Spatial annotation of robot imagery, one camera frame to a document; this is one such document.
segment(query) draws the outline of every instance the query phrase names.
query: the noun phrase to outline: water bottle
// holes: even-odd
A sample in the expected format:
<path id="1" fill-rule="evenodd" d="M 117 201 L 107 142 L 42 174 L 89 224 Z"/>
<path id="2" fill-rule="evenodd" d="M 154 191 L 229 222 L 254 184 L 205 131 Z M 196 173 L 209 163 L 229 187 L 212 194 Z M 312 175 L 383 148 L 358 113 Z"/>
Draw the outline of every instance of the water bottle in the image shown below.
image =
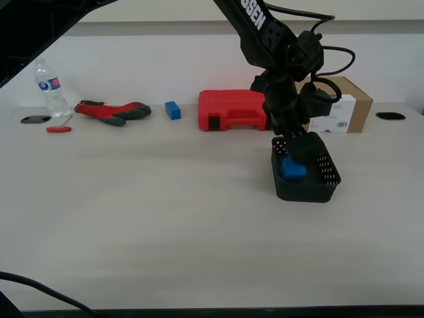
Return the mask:
<path id="1" fill-rule="evenodd" d="M 70 115 L 71 111 L 62 94 L 59 79 L 44 58 L 35 61 L 35 78 L 46 98 L 47 108 L 51 116 L 58 118 Z"/>

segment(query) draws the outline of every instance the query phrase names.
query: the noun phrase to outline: glove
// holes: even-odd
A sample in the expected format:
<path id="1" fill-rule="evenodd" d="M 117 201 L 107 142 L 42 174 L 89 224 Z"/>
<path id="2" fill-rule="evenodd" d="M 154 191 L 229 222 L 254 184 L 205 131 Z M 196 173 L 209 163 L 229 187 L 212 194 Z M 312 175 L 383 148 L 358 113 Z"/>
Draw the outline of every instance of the glove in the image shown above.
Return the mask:
<path id="1" fill-rule="evenodd" d="M 129 103 L 120 107 L 105 105 L 104 102 L 80 101 L 75 112 L 94 117 L 112 126 L 124 126 L 127 121 L 143 119 L 152 113 L 149 106 L 142 103 Z"/>

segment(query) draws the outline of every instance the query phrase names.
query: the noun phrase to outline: red plastic toolbox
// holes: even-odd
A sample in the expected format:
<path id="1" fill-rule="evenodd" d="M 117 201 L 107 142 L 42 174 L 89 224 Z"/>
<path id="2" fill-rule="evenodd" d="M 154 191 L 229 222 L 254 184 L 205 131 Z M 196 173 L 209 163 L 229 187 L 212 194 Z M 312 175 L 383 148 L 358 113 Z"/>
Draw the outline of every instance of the red plastic toolbox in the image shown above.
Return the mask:
<path id="1" fill-rule="evenodd" d="M 199 96 L 199 128 L 203 131 L 225 131 L 233 126 L 270 129 L 262 109 L 265 97 L 247 89 L 202 91 Z"/>

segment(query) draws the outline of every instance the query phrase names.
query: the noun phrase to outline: white label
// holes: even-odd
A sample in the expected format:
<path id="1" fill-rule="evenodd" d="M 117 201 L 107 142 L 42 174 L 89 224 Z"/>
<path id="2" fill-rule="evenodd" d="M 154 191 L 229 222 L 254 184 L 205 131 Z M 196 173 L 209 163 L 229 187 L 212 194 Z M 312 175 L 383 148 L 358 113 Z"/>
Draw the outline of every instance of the white label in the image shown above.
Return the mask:
<path id="1" fill-rule="evenodd" d="M 342 99 L 331 107 L 329 116 L 312 118 L 309 131 L 315 133 L 347 133 L 352 119 L 356 99 L 351 95 L 343 95 Z"/>
<path id="2" fill-rule="evenodd" d="M 241 0 L 241 5 L 246 10 L 247 15 L 255 27 L 260 30 L 266 21 L 266 16 L 262 12 L 258 2 L 256 0 Z"/>

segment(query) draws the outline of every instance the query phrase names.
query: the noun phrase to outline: bottle label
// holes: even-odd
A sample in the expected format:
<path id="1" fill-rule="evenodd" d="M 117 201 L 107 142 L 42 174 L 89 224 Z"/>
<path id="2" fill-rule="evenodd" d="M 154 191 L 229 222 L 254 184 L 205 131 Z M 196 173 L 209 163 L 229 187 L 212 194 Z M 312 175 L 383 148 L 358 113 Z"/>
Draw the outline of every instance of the bottle label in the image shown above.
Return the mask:
<path id="1" fill-rule="evenodd" d="M 48 81 L 40 81 L 38 83 L 38 86 L 40 86 L 40 89 L 42 91 L 54 91 L 55 89 L 60 88 L 60 82 L 58 78 L 54 78 Z"/>

